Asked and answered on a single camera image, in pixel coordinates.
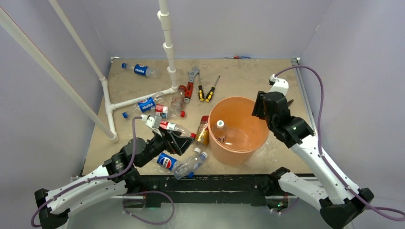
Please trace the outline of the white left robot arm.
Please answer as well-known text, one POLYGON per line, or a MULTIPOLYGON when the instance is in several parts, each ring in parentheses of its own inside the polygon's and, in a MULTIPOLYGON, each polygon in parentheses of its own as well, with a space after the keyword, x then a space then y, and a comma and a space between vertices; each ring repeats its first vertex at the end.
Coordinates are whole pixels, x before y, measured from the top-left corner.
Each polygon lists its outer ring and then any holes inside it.
POLYGON ((56 229, 69 216, 114 195, 137 195, 145 189, 137 168, 146 165, 163 151, 182 155, 194 142, 194 134, 162 130, 151 140, 133 137, 127 145, 93 172, 57 188, 35 191, 37 210, 31 219, 35 228, 56 229))

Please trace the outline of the orange plastic bin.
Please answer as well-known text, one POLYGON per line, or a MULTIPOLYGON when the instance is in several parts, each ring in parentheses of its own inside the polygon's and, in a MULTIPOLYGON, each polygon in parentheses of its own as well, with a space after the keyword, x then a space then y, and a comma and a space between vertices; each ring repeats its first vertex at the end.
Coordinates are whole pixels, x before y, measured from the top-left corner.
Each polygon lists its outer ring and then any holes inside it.
POLYGON ((255 102, 244 97, 229 97, 218 102, 209 114, 208 129, 213 156, 221 163, 237 166, 261 148, 269 136, 265 120, 252 116, 255 102), (215 136, 217 121, 228 127, 223 143, 215 136))

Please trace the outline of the clear jar white green lid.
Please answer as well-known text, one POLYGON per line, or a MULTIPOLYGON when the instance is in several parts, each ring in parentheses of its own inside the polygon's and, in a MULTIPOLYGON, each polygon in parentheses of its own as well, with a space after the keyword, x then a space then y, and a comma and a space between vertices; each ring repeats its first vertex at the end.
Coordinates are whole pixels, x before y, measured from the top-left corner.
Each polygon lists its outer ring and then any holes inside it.
POLYGON ((227 137, 229 127, 225 124, 223 120, 218 120, 213 126, 212 126, 212 133, 214 138, 219 142, 219 143, 224 143, 227 137))

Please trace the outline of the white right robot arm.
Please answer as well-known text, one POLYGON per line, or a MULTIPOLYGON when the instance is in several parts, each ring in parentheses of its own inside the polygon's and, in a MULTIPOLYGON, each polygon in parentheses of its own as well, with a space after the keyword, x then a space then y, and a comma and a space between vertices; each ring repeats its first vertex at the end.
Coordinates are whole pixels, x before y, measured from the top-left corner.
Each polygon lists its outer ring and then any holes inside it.
POLYGON ((374 198, 372 191, 359 188, 348 178, 319 145, 307 122, 291 115, 286 99, 288 82, 272 75, 269 83, 269 92, 258 92, 252 115, 265 120, 276 139, 298 155, 321 184, 316 186, 281 167, 272 173, 269 190, 295 195, 317 209, 331 228, 344 228, 366 209, 374 198))

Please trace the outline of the gold red label bottle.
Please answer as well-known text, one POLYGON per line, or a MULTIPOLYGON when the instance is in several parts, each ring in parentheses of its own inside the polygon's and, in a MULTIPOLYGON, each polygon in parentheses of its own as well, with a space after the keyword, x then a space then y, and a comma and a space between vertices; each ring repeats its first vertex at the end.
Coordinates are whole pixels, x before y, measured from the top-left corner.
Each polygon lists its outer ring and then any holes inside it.
POLYGON ((209 122, 208 122, 209 116, 204 115, 202 116, 200 120, 200 124, 197 130, 197 133, 195 134, 194 137, 194 152, 196 153, 202 153, 205 152, 206 149, 209 146, 209 122))

